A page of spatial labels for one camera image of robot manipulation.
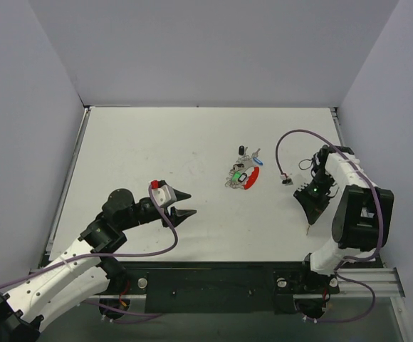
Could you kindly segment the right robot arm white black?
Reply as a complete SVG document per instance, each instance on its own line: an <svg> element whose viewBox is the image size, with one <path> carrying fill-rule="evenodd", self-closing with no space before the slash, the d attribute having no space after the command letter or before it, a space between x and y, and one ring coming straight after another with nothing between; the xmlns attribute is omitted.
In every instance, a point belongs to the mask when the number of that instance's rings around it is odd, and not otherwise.
<svg viewBox="0 0 413 342"><path fill-rule="evenodd" d="M331 238L306 258L309 266L297 273L304 291L322 284L348 262L373 260L387 243L394 193L370 181L348 147L324 145L312 158L312 180L293 193L310 226L327 209L338 187L340 200L331 224Z"/></svg>

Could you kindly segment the keyring bunch with coloured tags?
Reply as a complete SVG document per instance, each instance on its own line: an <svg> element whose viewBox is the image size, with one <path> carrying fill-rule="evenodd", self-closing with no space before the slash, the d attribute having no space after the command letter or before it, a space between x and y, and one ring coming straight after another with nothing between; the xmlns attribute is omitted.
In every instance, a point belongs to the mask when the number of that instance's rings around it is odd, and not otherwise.
<svg viewBox="0 0 413 342"><path fill-rule="evenodd" d="M248 147L240 145L238 157L229 170L224 186L231 189L251 189L255 185L263 166L263 162L259 158L260 151L261 149L258 148L249 154Z"/></svg>

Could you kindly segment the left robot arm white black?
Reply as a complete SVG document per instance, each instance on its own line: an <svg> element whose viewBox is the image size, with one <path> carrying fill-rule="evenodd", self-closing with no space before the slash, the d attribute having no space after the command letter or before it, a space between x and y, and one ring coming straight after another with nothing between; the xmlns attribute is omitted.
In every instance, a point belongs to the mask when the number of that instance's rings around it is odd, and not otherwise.
<svg viewBox="0 0 413 342"><path fill-rule="evenodd" d="M121 291L128 279L117 250L125 230L161 221L174 231L196 214L174 203L191 198L163 180L152 181L148 197L135 201L131 191L110 193L98 216L72 244L46 267L0 286L0 341L37 341L58 317L107 291Z"/></svg>

